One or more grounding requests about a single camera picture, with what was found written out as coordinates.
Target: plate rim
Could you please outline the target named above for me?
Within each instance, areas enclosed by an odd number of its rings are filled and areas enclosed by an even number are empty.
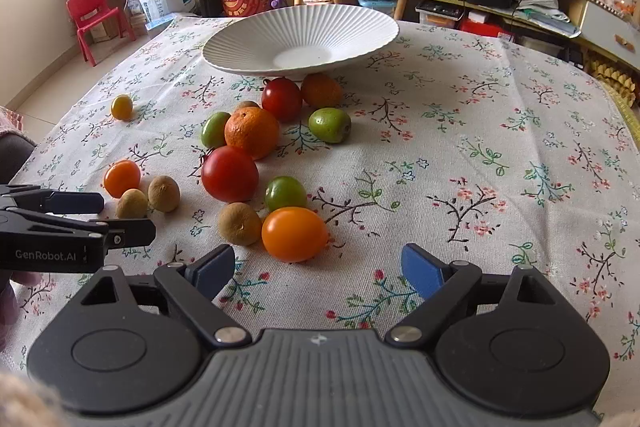
[[[341,4],[340,6],[349,6],[349,7],[352,7],[354,9],[372,10],[371,8],[365,8],[364,6],[356,6],[356,5],[351,5],[351,4]],[[277,10],[297,10],[297,9],[303,9],[303,10],[304,9],[308,9],[308,5],[287,6],[287,7],[283,7],[283,8],[277,8]],[[217,36],[219,36],[220,34],[224,33],[228,28],[230,28],[231,26],[235,26],[236,24],[242,23],[244,21],[248,21],[252,17],[266,16],[267,14],[269,14],[269,13],[271,13],[273,11],[275,11],[275,10],[268,10],[268,11],[265,11],[265,12],[257,13],[255,15],[251,15],[250,17],[246,17],[246,18],[239,18],[233,24],[229,24],[226,27],[222,28],[220,31],[216,32],[215,34],[210,36],[209,39],[207,39],[207,41],[205,42],[204,46],[202,47],[200,55],[202,56],[204,61],[207,64],[209,64],[209,66],[211,66],[213,68],[216,68],[217,70],[220,70],[220,71],[225,71],[225,73],[244,74],[244,75],[253,75],[253,76],[260,76],[260,75],[261,76],[282,76],[283,74],[294,74],[296,72],[303,73],[305,70],[308,70],[308,69],[318,68],[319,70],[322,70],[322,69],[337,68],[337,67],[339,67],[340,64],[343,64],[345,62],[351,62],[352,60],[357,60],[358,58],[361,58],[364,55],[368,55],[370,53],[376,52],[376,51],[384,48],[386,45],[388,45],[392,41],[394,41],[396,39],[396,37],[398,36],[398,34],[400,33],[400,25],[398,24],[398,21],[396,21],[395,19],[393,19],[393,17],[391,17],[391,16],[389,16],[389,15],[387,15],[385,13],[378,12],[376,10],[372,10],[373,12],[378,13],[381,16],[388,17],[390,20],[392,20],[394,22],[396,31],[393,33],[393,36],[391,36],[382,45],[368,48],[368,49],[366,49],[366,51],[362,52],[361,54],[353,55],[353,57],[344,58],[343,60],[332,60],[331,62],[322,62],[321,64],[312,64],[312,65],[304,66],[304,67],[301,67],[301,68],[288,68],[288,69],[280,68],[280,69],[277,69],[277,70],[244,70],[244,69],[225,68],[225,67],[222,67],[222,66],[218,66],[216,64],[213,64],[211,61],[209,61],[207,59],[207,57],[205,57],[204,50],[207,47],[207,45],[213,39],[217,38]]]

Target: chair backrest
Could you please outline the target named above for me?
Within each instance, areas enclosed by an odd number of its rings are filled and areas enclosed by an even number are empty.
[[[66,8],[69,10],[69,15],[76,22],[76,25],[80,26],[82,17],[102,6],[106,6],[106,2],[107,0],[68,0]]]

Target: dark gray cushion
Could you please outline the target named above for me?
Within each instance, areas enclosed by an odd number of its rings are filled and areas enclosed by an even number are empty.
[[[17,134],[0,137],[0,184],[7,184],[18,173],[35,147]]]

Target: wooden drawer handle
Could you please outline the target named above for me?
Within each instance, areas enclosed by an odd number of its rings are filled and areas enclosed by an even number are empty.
[[[620,44],[623,48],[628,49],[630,52],[635,53],[636,47],[626,39],[623,39],[620,35],[616,35],[616,42]]]

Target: white drawer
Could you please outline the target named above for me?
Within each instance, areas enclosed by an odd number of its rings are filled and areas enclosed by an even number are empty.
[[[581,36],[640,69],[640,33],[612,13],[593,3],[587,3]],[[630,51],[616,42],[616,36],[628,41],[635,51]]]

